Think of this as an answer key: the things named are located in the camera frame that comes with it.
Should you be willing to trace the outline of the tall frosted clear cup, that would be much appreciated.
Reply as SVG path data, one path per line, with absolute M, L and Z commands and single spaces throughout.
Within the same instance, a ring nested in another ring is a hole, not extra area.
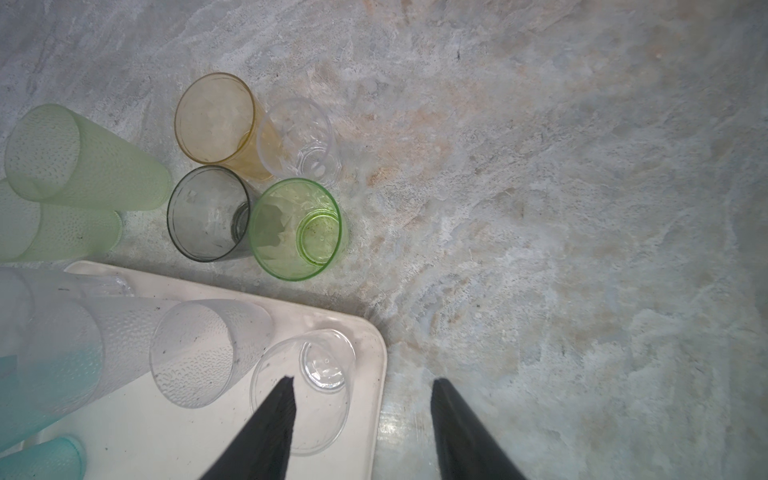
M 20 389 L 64 416 L 150 370 L 153 334 L 175 300 L 91 297 L 57 301 L 33 317 L 18 357 Z

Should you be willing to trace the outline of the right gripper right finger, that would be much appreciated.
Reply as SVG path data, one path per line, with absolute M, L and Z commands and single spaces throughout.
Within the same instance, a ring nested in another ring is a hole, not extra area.
M 448 379 L 434 380 L 430 407 L 442 479 L 525 479 Z

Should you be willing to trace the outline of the tall light green cup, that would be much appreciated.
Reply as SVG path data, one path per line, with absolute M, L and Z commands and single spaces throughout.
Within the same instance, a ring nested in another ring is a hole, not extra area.
M 151 155 L 57 104 L 38 106 L 16 123 L 4 162 L 15 193 L 40 203 L 148 211 L 172 189 L 169 171 Z

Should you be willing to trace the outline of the dark smoky glass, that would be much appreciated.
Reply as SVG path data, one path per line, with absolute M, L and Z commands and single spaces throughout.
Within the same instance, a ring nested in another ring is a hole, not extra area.
M 167 207 L 170 238 L 185 257 L 212 263 L 249 257 L 247 232 L 258 192 L 234 171 L 216 165 L 192 170 Z

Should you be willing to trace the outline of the yellow amber glass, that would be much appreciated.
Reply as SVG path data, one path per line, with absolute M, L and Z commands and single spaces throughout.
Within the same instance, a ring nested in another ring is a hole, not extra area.
M 256 134 L 266 112 L 247 84 L 225 72 L 207 74 L 182 94 L 174 115 L 174 133 L 192 161 L 223 166 L 253 181 L 273 174 L 261 161 Z

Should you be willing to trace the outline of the short frosted clear cup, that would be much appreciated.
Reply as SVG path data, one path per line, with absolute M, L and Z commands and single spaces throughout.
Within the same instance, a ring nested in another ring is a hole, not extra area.
M 263 307 L 232 299 L 184 301 L 155 329 L 150 368 L 173 404 L 205 407 L 237 384 L 261 359 L 275 334 Z

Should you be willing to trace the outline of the tall teal cup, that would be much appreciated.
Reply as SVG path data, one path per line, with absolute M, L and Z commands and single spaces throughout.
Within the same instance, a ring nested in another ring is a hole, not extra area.
M 4 452 L 62 418 L 37 409 L 24 395 L 16 373 L 16 357 L 1 358 L 1 451 Z
M 81 443 L 74 437 L 63 436 L 3 457 L 1 478 L 81 480 L 86 464 Z

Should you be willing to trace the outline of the short light green cup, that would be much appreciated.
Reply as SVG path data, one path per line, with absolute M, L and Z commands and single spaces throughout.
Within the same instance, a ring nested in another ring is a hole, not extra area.
M 121 239 L 120 216 L 29 201 L 1 181 L 1 261 L 56 261 L 102 254 Z

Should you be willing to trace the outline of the bright green glass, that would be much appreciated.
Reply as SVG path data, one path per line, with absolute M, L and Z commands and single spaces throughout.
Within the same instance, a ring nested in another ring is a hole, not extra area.
M 347 219 L 331 193 L 298 177 L 279 181 L 261 195 L 247 230 L 262 269 L 291 282 L 308 280 L 336 264 L 348 237 Z

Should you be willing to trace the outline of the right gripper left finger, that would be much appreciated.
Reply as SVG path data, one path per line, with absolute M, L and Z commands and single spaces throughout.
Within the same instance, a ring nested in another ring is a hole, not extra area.
M 293 378 L 285 376 L 201 479 L 284 479 L 296 412 Z

